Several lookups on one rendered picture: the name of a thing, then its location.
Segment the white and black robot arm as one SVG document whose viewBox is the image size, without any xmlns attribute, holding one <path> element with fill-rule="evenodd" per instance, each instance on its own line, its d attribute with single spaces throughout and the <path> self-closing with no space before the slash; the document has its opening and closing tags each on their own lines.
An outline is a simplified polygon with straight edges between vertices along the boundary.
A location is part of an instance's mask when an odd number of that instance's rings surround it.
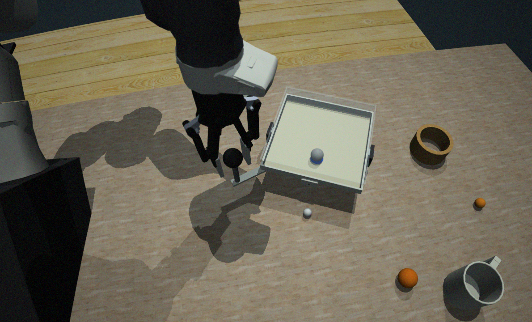
<svg viewBox="0 0 532 322">
<path fill-rule="evenodd" d="M 243 40 L 239 1 L 140 0 L 146 19 L 176 39 L 176 63 L 189 89 L 254 97 L 264 97 L 270 89 L 278 58 Z M 37 0 L 0 0 L 0 33 L 29 30 L 38 12 Z M 18 62 L 0 46 L 0 183 L 48 167 L 25 101 Z"/>
</svg>

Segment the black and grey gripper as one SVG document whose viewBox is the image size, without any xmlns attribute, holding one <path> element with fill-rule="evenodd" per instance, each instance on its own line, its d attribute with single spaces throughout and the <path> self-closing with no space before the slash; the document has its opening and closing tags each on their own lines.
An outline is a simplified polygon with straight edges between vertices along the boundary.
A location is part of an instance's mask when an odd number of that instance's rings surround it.
<svg viewBox="0 0 532 322">
<path fill-rule="evenodd" d="M 191 122 L 186 120 L 182 124 L 188 136 L 192 137 L 202 161 L 207 162 L 211 159 L 220 177 L 224 177 L 218 157 L 220 136 L 224 127 L 234 124 L 240 134 L 243 158 L 250 165 L 250 151 L 251 147 L 253 147 L 251 141 L 259 138 L 259 110 L 261 102 L 258 97 L 244 97 L 243 94 L 230 93 L 200 94 L 194 90 L 192 90 L 192 94 L 197 107 L 196 118 Z M 247 132 L 239 119 L 245 107 L 249 130 Z M 207 126 L 206 150 L 199 135 L 200 124 Z"/>
</svg>

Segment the dark grey mug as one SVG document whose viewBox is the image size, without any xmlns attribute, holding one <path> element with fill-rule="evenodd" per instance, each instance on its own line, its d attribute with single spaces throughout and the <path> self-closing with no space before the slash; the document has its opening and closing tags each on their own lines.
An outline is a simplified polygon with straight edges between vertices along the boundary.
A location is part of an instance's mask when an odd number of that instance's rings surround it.
<svg viewBox="0 0 532 322">
<path fill-rule="evenodd" d="M 501 259 L 495 255 L 483 262 L 469 263 L 448 274 L 443 284 L 448 301 L 461 310 L 475 309 L 500 301 L 504 292 L 503 279 L 496 270 L 500 262 Z"/>
</svg>

